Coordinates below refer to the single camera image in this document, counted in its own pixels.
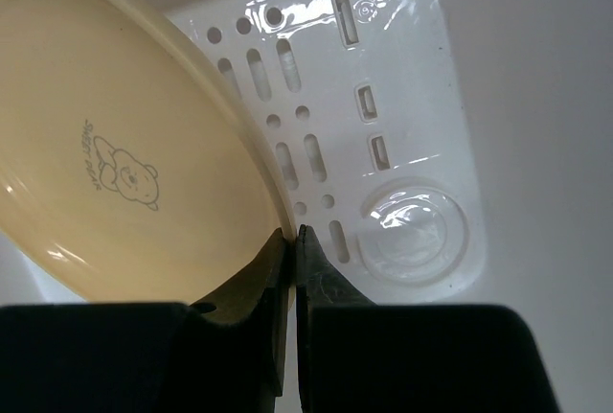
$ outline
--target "white surface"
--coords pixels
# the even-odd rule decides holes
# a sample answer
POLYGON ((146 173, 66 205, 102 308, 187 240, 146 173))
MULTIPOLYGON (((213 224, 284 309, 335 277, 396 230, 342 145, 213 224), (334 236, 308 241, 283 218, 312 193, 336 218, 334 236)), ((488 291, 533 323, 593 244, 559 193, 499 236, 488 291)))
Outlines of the white surface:
POLYGON ((350 46, 333 0, 198 0, 166 12, 213 63, 232 63, 239 93, 270 147, 291 156, 291 164, 280 164, 293 167, 285 173, 296 222, 313 226, 329 260, 378 303, 441 299, 478 277, 487 242, 439 0, 350 3, 352 38, 359 38, 350 46), (283 15, 277 25, 267 21, 271 9, 283 15), (237 30, 244 17, 252 24, 245 35, 237 30), (208 40, 211 28, 221 30, 220 42, 208 40), (279 41, 291 45, 296 86, 286 82, 279 41), (267 77, 260 91, 248 62, 254 50, 267 77), (356 95, 364 86, 371 86, 376 108, 366 121, 356 95), (300 106, 308 108, 307 120, 296 117, 300 106), (323 160, 316 171, 309 137, 323 160), (384 140, 389 169, 379 169, 373 137, 384 140), (325 195, 333 207, 322 205, 325 195), (437 195, 443 203, 434 202, 437 195), (411 210, 416 200, 436 220, 411 210), (333 245, 332 222, 342 226, 348 258, 344 246, 339 255, 333 245), (399 254, 400 244, 428 231, 435 239, 421 242, 425 254, 417 258, 404 248, 399 254))

